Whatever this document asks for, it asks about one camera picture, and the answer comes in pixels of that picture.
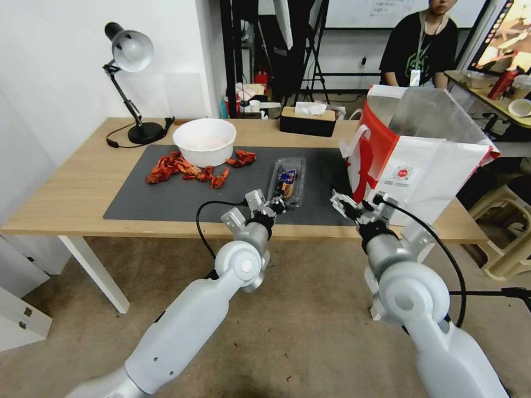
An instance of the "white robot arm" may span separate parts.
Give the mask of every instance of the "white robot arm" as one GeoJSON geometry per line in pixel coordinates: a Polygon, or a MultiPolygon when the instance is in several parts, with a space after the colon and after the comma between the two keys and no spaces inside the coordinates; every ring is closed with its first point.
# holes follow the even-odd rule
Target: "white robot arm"
{"type": "Polygon", "coordinates": [[[476,341],[445,317],[450,295],[442,278],[419,264],[431,236],[411,224],[402,239],[389,219],[396,205],[386,195],[357,205],[349,196],[331,199],[344,217],[358,225],[369,267],[365,279],[373,293],[373,319],[404,326],[417,349],[417,370],[432,398],[507,398],[492,365],[476,341]]]}
{"type": "Polygon", "coordinates": [[[79,385],[67,398],[145,397],[183,371],[225,319],[232,296],[262,283],[269,261],[266,243],[285,206],[281,198],[266,202],[260,190],[248,193],[246,201],[252,214],[248,222],[237,208],[221,218],[235,240],[217,253],[219,278],[193,281],[148,328],[123,366],[79,385]]]}

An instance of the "paper bag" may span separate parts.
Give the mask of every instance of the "paper bag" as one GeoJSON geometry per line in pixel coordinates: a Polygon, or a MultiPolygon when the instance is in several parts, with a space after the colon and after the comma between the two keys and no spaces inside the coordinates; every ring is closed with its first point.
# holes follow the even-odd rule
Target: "paper bag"
{"type": "MultiPolygon", "coordinates": [[[[480,165],[498,150],[445,90],[373,86],[357,132],[340,142],[352,198],[388,193],[433,224],[480,165]]],[[[395,212],[391,224],[410,219],[395,212]]]]}

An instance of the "white bowl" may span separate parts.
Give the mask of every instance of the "white bowl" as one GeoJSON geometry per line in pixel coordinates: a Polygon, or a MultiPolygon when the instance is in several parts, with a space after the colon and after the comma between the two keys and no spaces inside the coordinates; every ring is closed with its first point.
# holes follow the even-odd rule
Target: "white bowl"
{"type": "Polygon", "coordinates": [[[531,116],[531,101],[528,99],[515,99],[509,104],[509,113],[517,117],[531,116]]]}
{"type": "Polygon", "coordinates": [[[182,124],[173,142],[184,159],[197,167],[219,166],[232,156],[236,128],[223,119],[197,119],[182,124]]]}

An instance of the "screen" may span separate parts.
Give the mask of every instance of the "screen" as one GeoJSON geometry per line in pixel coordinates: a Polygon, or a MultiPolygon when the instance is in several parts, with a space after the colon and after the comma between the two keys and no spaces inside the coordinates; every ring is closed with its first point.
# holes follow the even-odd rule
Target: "screen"
{"type": "Polygon", "coordinates": [[[494,74],[531,69],[531,0],[506,3],[470,66],[494,74]]]}

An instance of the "white table leg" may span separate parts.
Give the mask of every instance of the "white table leg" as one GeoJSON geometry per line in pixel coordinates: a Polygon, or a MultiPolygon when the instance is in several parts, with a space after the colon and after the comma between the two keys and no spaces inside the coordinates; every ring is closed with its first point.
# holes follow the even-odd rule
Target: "white table leg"
{"type": "Polygon", "coordinates": [[[116,307],[118,312],[126,313],[129,309],[129,301],[83,237],[59,235],[59,239],[61,239],[79,264],[87,271],[92,280],[116,307]]]}

